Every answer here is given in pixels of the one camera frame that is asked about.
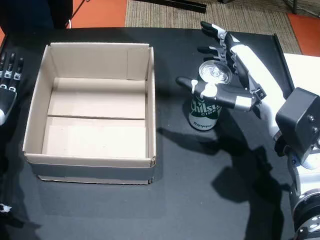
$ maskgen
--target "orange floor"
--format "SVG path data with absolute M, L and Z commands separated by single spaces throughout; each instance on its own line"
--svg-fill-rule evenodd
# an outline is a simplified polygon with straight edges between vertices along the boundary
M 291 26 L 304 55 L 320 57 L 320 19 L 288 14 Z
M 82 0 L 73 0 L 73 11 Z M 72 19 L 72 28 L 124 27 L 127 0 L 90 0 L 85 1 Z M 4 33 L 0 28 L 0 44 Z
M 1 28 L 0 28 L 0 45 L 1 45 L 2 40 L 4 39 L 4 37 L 5 37 L 5 34 L 4 34 L 4 32 L 1 30 Z

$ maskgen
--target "can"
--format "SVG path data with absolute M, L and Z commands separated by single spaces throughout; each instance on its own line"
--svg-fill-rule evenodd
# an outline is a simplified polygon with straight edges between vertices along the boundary
M 199 67 L 198 81 L 210 84 L 228 84 L 231 79 L 231 70 L 220 61 L 205 61 Z M 197 130 L 208 131 L 217 124 L 221 109 L 222 107 L 219 105 L 207 103 L 198 96 L 194 96 L 188 115 L 189 123 Z

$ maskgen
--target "black table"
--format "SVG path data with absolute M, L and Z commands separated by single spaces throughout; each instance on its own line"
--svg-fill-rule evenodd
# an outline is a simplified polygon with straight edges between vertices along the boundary
M 256 51 L 284 94 L 290 94 L 275 37 L 235 36 Z M 50 42 L 154 47 L 157 167 L 152 184 L 44 182 L 33 175 L 21 150 L 42 53 Z M 274 152 L 264 122 L 252 112 L 224 109 L 214 130 L 199 132 L 186 119 L 190 96 L 175 78 L 197 76 L 204 57 L 197 52 L 199 45 L 217 43 L 200 30 L 165 28 L 56 30 L 5 40 L 2 50 L 25 57 L 18 104 L 0 128 L 0 158 L 9 166 L 2 181 L 2 202 L 13 206 L 14 216 L 24 223 L 18 224 L 20 228 L 7 225 L 10 239 L 288 240 L 293 236 L 287 159 Z

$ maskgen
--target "white surface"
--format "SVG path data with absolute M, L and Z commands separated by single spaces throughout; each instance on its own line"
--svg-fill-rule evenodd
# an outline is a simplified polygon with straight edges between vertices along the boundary
M 4 113 L 4 111 L 2 111 L 2 110 L 0 109 L 0 126 L 1 126 L 2 124 L 4 124 L 5 121 L 6 121 L 5 113 Z
M 320 95 L 320 57 L 284 54 L 294 86 Z

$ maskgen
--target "open cardboard box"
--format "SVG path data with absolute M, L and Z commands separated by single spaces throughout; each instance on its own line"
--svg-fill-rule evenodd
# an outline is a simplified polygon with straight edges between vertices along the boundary
M 46 46 L 23 143 L 40 179 L 148 184 L 156 164 L 155 127 L 148 44 Z

